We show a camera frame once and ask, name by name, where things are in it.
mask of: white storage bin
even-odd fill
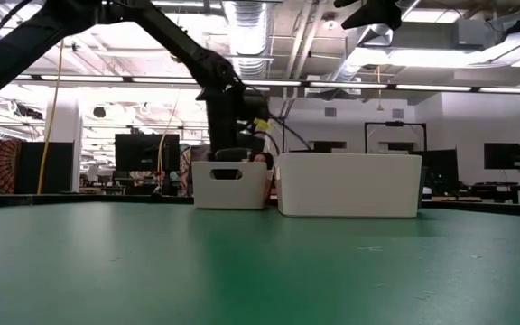
[[[263,162],[193,162],[194,205],[198,209],[263,209],[266,164]],[[239,170],[241,177],[217,180],[214,170]]]
[[[414,218],[421,163],[417,155],[284,153],[278,209],[289,217]]]

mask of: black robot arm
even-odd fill
[[[199,46],[150,0],[48,0],[0,40],[0,90],[64,37],[97,23],[135,22],[181,60],[202,87],[211,152],[238,147],[237,120],[267,119],[267,106],[246,107],[245,85],[229,61]]]

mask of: ceiling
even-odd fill
[[[217,51],[229,58],[235,54],[230,50],[230,32],[233,26],[228,24],[226,17],[215,14],[184,14],[173,11],[178,3],[174,1],[153,1],[166,8],[167,16],[185,29],[188,35],[200,45]],[[7,13],[17,0],[0,0],[0,18]],[[13,30],[20,21],[29,19],[41,7],[41,0],[35,0],[34,5],[27,5],[15,16],[0,32],[0,37]],[[219,8],[219,3],[212,1],[212,7]],[[343,9],[336,9],[332,1],[324,3],[322,12],[337,23],[344,21],[348,15],[356,11],[360,4],[354,4]],[[299,29],[299,14],[304,6],[304,0],[284,0],[281,3],[271,1],[271,26],[268,38],[269,48],[265,59],[269,60],[268,78],[282,79],[286,71],[293,44]],[[495,1],[454,1],[454,0],[424,0],[409,14],[406,22],[421,23],[454,23],[460,14],[466,18],[481,19],[482,17],[503,16],[520,11],[520,0]],[[347,55],[348,32],[337,26],[328,29],[320,18],[309,20],[304,46],[310,47],[305,64],[298,64],[292,71],[298,71],[300,78],[309,75],[327,75],[333,73]],[[316,24],[312,42],[307,36],[313,24]],[[25,73],[55,75],[58,69],[60,45],[57,44],[43,57],[37,60]],[[378,70],[361,69],[356,75],[363,81],[391,81],[402,83],[441,83],[454,84],[455,74],[462,69],[419,68],[385,65]],[[510,80],[518,84],[520,69],[495,68],[476,72],[467,70],[480,76],[491,74],[494,78],[483,78],[486,84],[497,83],[506,85]],[[64,75],[128,75],[128,76],[165,76],[189,77],[190,73],[180,63],[174,61],[170,53],[158,42],[149,36],[142,28],[134,23],[119,23],[114,25],[97,25],[93,28],[68,37],[64,40],[62,74]],[[24,126],[0,127],[1,134],[18,136],[25,139],[42,139],[43,127],[37,125],[41,121],[34,121],[30,117],[14,114],[15,106],[12,102],[21,103],[45,114],[48,101],[52,94],[51,82],[49,86],[9,85],[0,92],[0,122],[34,122],[34,127]],[[206,139],[206,113],[202,103],[195,101],[197,89],[170,89],[170,88],[111,88],[109,85],[101,88],[85,87],[80,89],[81,96],[93,103],[85,111],[84,125],[88,127],[84,132],[84,146],[88,154],[94,151],[111,151],[113,134],[126,133],[125,125],[146,125],[146,132],[161,133],[162,125],[191,126],[200,132],[186,132],[184,137],[192,142]],[[377,91],[363,91],[362,100],[369,100],[377,96]],[[412,98],[418,96],[411,92],[386,92],[383,98]],[[103,107],[107,111],[106,118],[97,118],[93,114],[93,107]]]

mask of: ventilation duct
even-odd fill
[[[272,7],[266,3],[246,1],[228,1],[223,4],[230,22],[232,54],[266,55]],[[268,61],[264,58],[234,59],[234,68],[242,79],[263,79],[267,67]]]
[[[421,2],[421,0],[400,0],[396,3],[401,9],[401,19],[404,20],[406,16]],[[330,81],[346,82],[351,81],[360,70],[360,66],[355,62],[361,61],[362,53],[358,51],[358,46],[367,43],[374,45],[388,46],[393,40],[393,31],[384,24],[373,24],[367,27],[361,27],[356,30],[356,33],[362,33],[358,38],[357,48],[352,51],[347,59],[340,64],[340,67],[330,77]]]

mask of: green table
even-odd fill
[[[520,217],[0,208],[0,324],[520,324]]]

